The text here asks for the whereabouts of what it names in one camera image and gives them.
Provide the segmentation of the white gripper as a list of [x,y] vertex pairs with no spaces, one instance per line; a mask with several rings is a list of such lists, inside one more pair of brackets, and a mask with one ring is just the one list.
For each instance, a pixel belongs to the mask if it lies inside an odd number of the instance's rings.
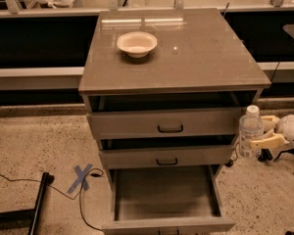
[[275,149],[284,145],[294,145],[294,115],[288,115],[279,119],[276,116],[262,116],[264,131],[275,129],[271,137],[264,137],[250,141],[252,149]]

